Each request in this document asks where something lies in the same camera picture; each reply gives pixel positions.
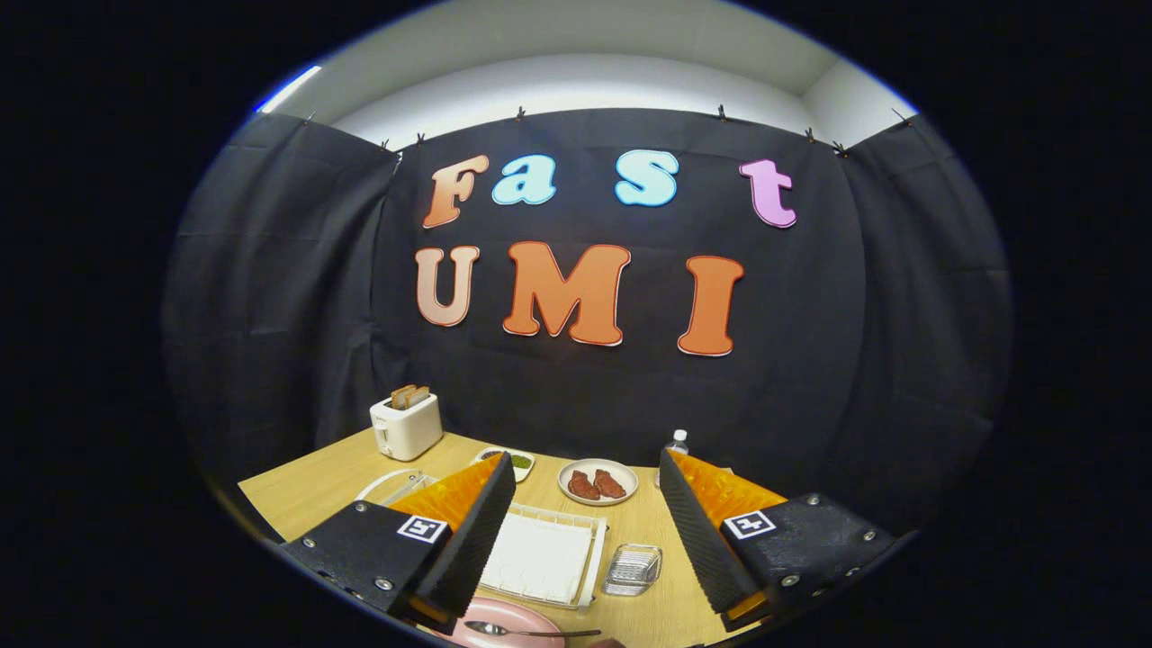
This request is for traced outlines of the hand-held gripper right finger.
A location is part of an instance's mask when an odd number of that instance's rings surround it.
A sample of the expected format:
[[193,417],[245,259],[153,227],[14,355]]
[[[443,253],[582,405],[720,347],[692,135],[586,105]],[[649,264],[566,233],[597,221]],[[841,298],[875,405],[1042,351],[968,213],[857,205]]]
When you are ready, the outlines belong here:
[[827,495],[786,498],[670,449],[659,477],[688,562],[727,631],[806,615],[901,549],[899,536]]

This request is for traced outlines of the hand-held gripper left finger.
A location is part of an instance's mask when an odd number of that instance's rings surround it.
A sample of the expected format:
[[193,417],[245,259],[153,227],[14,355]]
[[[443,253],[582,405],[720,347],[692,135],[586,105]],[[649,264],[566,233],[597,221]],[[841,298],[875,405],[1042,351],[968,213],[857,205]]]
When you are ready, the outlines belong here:
[[500,452],[395,503],[355,500],[281,548],[382,615],[453,626],[472,603],[515,489],[513,455]]

